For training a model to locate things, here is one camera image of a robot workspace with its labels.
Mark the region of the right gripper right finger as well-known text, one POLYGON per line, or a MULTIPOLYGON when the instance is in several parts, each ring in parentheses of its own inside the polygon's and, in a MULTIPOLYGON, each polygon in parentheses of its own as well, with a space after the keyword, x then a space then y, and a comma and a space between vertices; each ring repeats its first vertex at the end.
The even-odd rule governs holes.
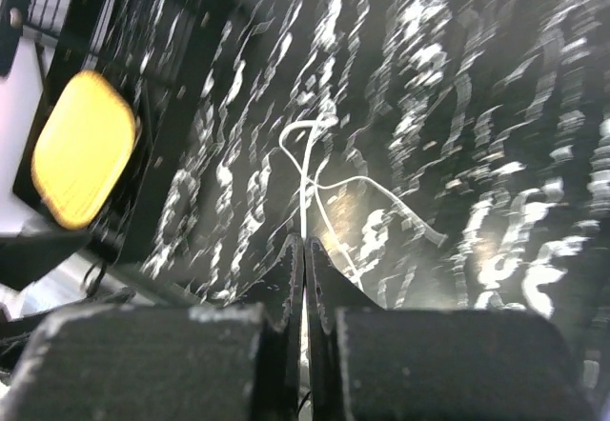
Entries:
POLYGON ((316 420, 593 420, 559 330, 524 311, 385 310, 304 245, 316 420))

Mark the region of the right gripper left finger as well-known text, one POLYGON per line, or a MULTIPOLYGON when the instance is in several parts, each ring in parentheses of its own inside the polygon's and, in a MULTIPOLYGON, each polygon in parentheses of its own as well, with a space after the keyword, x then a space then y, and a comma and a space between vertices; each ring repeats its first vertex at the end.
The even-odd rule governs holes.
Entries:
POLYGON ((78 303, 33 318, 5 420, 294 420, 303 242, 218 308, 78 303))

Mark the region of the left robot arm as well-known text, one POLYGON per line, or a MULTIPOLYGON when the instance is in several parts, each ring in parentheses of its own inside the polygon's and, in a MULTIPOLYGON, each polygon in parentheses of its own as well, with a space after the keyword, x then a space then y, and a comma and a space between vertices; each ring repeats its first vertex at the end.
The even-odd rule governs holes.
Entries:
POLYGON ((21 291, 85 248, 87 231, 39 231, 1 235, 1 284, 21 291))

